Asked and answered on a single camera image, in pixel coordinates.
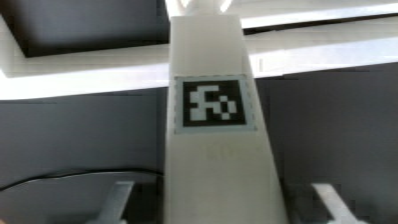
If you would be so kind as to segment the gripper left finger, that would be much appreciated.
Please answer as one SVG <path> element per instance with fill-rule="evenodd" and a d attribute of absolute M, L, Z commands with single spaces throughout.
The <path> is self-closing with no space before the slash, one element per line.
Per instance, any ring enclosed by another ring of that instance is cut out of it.
<path fill-rule="evenodd" d="M 128 205 L 134 186 L 134 181 L 119 181 L 114 184 L 103 202 L 100 214 L 96 219 L 91 221 L 91 224 L 128 224 L 128 221 L 123 219 L 123 213 Z"/>

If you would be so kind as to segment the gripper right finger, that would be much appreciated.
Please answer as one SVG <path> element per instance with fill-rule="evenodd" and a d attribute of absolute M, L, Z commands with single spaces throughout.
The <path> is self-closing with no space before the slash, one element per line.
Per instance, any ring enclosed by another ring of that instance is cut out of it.
<path fill-rule="evenodd" d="M 315 183 L 313 188 L 333 216 L 333 220 L 327 222 L 327 224 L 364 224 L 349 209 L 334 186 L 325 183 Z"/>

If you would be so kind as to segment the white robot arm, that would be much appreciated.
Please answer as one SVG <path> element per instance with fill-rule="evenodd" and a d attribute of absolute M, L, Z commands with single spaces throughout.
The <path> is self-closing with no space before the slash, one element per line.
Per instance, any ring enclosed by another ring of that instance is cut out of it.
<path fill-rule="evenodd" d="M 144 168 L 32 176 L 0 185 L 6 224 L 194 224 L 164 220 L 165 177 Z M 283 190 L 288 224 L 368 224 L 327 183 Z"/>

